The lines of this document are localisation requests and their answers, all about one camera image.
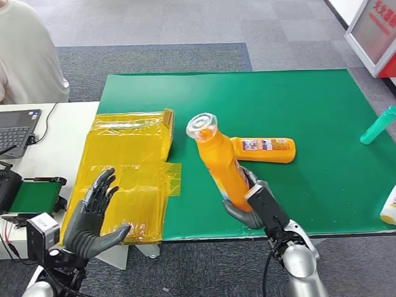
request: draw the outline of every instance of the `teal bottle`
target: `teal bottle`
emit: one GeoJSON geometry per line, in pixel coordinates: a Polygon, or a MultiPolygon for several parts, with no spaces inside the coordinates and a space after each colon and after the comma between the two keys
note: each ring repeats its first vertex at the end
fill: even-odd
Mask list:
{"type": "Polygon", "coordinates": [[[362,144],[370,144],[376,139],[379,133],[384,131],[388,124],[396,119],[396,106],[389,106],[382,115],[379,116],[374,124],[368,128],[364,134],[361,135],[360,141],[362,144]]]}

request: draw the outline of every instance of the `yellow packaging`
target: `yellow packaging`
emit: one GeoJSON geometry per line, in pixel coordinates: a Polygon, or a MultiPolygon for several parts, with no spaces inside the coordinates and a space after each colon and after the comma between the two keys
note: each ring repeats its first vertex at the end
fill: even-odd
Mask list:
{"type": "Polygon", "coordinates": [[[290,163],[296,145],[290,138],[231,138],[235,157],[243,161],[290,163]]]}
{"type": "Polygon", "coordinates": [[[180,194],[181,165],[166,162],[173,126],[171,110],[95,117],[60,229],[60,240],[77,202],[97,175],[114,167],[113,185],[119,190],[107,208],[101,235],[126,222],[132,227],[125,243],[160,241],[167,197],[180,194]]]}

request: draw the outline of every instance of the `yellow plastic bag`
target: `yellow plastic bag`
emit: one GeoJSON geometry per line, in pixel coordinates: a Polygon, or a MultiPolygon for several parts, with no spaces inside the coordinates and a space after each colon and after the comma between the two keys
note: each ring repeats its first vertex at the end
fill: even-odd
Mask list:
{"type": "Polygon", "coordinates": [[[107,208],[101,235],[129,223],[125,243],[161,241],[167,197],[180,190],[181,165],[166,162],[173,124],[171,110],[97,115],[85,141],[60,238],[78,201],[102,171],[114,167],[112,185],[119,190],[107,208]]]}

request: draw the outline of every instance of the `person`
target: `person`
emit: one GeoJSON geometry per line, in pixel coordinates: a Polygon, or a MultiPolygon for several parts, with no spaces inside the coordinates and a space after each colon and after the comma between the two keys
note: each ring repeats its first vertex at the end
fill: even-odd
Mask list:
{"type": "Polygon", "coordinates": [[[69,100],[56,48],[33,8],[0,0],[0,103],[69,100]]]}

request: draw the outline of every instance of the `laptop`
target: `laptop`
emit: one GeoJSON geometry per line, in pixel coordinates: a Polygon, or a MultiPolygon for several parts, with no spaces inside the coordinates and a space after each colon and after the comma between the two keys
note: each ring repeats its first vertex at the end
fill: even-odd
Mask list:
{"type": "Polygon", "coordinates": [[[23,157],[26,150],[26,141],[33,134],[41,110],[16,110],[0,112],[0,150],[12,145],[16,148],[10,150],[0,159],[14,159],[23,157]]]}

